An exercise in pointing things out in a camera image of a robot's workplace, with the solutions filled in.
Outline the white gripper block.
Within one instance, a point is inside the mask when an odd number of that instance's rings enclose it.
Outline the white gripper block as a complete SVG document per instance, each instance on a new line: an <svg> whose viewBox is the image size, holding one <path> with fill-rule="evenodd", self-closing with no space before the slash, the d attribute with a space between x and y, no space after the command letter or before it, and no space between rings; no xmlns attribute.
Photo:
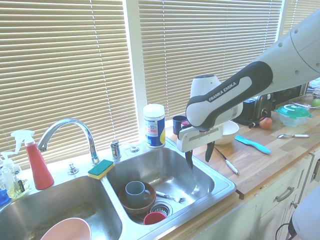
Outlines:
<svg viewBox="0 0 320 240"><path fill-rule="evenodd" d="M187 165L192 170L194 167L193 149L207 144L205 161L209 162L215 149L215 141L223 136L223 124L214 126L208 131L200 131L193 126L186 127L181 129L177 136L176 147L185 153Z"/></svg>

